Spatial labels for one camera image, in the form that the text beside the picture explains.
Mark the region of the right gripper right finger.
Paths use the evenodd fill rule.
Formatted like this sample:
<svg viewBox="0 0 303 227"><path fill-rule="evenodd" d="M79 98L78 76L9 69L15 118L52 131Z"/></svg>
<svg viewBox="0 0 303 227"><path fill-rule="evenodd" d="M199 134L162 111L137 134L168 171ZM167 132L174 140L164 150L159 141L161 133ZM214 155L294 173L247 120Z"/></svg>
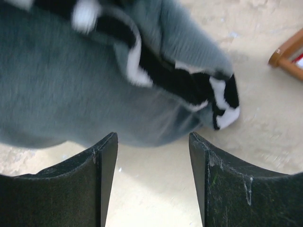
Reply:
<svg viewBox="0 0 303 227"><path fill-rule="evenodd" d="M189 153L205 227L300 227L303 175L248 163L193 132Z"/></svg>

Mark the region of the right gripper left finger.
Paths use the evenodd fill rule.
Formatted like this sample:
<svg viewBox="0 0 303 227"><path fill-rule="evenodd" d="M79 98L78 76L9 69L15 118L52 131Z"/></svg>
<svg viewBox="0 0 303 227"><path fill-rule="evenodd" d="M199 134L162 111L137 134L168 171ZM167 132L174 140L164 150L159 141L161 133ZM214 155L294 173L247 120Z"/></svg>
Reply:
<svg viewBox="0 0 303 227"><path fill-rule="evenodd" d="M103 227L118 150L112 132L36 174L0 177L3 227Z"/></svg>

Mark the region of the zebra print pillowcase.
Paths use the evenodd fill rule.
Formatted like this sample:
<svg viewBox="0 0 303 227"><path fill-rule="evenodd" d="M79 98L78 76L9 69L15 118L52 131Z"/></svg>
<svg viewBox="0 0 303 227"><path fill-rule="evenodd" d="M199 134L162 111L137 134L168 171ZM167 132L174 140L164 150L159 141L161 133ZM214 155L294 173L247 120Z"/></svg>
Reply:
<svg viewBox="0 0 303 227"><path fill-rule="evenodd" d="M177 0L3 0L0 141L157 147L240 115L232 63Z"/></svg>

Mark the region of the wooden tiered rack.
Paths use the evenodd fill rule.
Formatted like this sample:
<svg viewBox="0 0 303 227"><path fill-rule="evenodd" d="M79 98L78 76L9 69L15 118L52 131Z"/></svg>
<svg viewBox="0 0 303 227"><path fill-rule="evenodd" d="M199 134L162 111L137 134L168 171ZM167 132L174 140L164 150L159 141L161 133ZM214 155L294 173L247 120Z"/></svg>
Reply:
<svg viewBox="0 0 303 227"><path fill-rule="evenodd" d="M281 68L298 80L303 80L303 69L298 68L293 60L296 53L303 49L303 29L301 28L293 36L279 46L268 60L272 68Z"/></svg>

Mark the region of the red and white card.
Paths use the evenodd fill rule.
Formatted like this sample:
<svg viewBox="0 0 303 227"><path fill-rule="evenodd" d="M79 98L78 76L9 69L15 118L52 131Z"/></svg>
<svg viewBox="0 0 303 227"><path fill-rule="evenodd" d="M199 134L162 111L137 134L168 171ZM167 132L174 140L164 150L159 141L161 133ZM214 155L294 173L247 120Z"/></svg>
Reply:
<svg viewBox="0 0 303 227"><path fill-rule="evenodd" d="M303 53L301 53L300 55L298 55L294 60L293 63L296 64L296 66L298 68L303 69Z"/></svg>

